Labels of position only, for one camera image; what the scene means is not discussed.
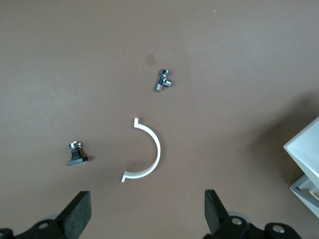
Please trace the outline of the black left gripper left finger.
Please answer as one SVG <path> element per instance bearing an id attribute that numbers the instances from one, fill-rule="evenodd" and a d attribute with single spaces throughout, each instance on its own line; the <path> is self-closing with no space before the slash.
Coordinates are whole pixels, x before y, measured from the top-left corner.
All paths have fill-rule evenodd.
<path id="1" fill-rule="evenodd" d="M 91 216 L 91 194 L 89 191 L 81 191 L 55 219 L 38 222 L 15 238 L 78 239 Z"/>

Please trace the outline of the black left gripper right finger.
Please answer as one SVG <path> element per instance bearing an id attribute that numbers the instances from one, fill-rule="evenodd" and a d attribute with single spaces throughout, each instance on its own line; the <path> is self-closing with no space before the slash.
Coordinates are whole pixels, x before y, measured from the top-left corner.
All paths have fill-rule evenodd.
<path id="1" fill-rule="evenodd" d="M 204 214 L 210 239 L 246 239 L 249 225 L 239 216 L 230 216 L 215 190 L 205 190 Z"/>

